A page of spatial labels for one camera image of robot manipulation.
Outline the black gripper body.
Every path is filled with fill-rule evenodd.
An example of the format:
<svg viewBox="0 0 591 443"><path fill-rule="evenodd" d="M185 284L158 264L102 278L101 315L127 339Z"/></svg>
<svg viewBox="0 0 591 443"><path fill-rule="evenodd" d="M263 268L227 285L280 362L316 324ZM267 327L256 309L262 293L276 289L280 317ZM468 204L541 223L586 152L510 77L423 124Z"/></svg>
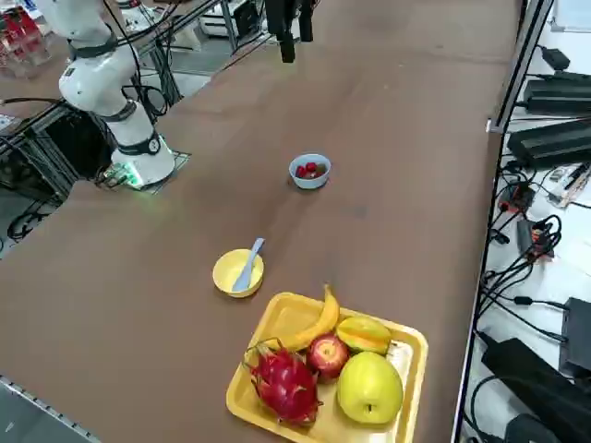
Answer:
<svg viewBox="0 0 591 443"><path fill-rule="evenodd" d="M269 23L281 23L293 19L297 12L313 11L317 0L266 0L265 10Z"/></svg>

